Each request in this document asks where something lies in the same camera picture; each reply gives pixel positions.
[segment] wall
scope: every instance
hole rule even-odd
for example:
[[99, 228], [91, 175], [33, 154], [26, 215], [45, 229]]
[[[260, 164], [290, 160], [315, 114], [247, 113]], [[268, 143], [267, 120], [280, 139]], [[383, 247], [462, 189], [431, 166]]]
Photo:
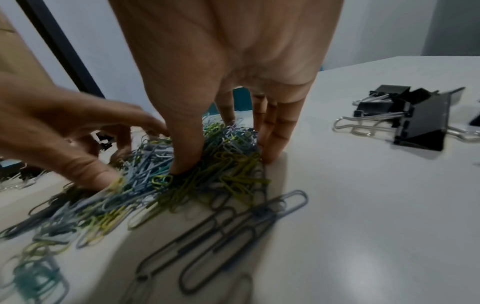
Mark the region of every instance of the wall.
[[21, 35], [26, 45], [32, 50], [53, 82], [58, 86], [78, 90], [17, 2], [15, 0], [0, 0], [0, 8]]
[[105, 97], [156, 113], [108, 0], [44, 0]]
[[480, 1], [438, 0], [424, 55], [480, 55]]
[[437, 1], [345, 0], [323, 67], [421, 55]]

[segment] pinky finger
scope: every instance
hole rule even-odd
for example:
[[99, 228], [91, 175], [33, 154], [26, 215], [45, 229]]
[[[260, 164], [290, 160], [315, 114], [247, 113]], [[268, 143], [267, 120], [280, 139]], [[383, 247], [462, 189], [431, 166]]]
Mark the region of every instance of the pinky finger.
[[290, 141], [299, 121], [305, 98], [292, 103], [278, 103], [275, 126], [263, 148], [262, 159], [269, 164], [276, 160]]

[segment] tabletop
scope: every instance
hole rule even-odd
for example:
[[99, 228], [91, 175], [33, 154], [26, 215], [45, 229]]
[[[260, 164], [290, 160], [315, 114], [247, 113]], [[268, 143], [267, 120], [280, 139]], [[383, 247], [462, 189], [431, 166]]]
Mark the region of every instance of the tabletop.
[[[447, 137], [435, 152], [392, 145], [388, 133], [332, 130], [336, 118], [353, 114], [353, 100], [381, 84], [465, 86], [450, 124], [465, 127], [480, 113], [479, 57], [396, 57], [320, 72], [290, 144], [267, 167], [269, 197], [301, 189], [309, 204], [194, 296], [178, 287], [187, 256], [155, 278], [149, 303], [217, 303], [244, 272], [253, 277], [254, 304], [479, 303], [480, 145]], [[252, 123], [249, 114], [244, 123]], [[0, 216], [10, 218], [12, 206], [29, 210], [62, 183], [4, 204]], [[64, 303], [118, 303], [140, 261], [208, 215], [193, 205], [133, 232], [124, 223], [95, 246], [70, 248], [56, 257], [71, 285]], [[31, 237], [0, 243], [2, 261]], [[17, 302], [16, 295], [5, 300]]]

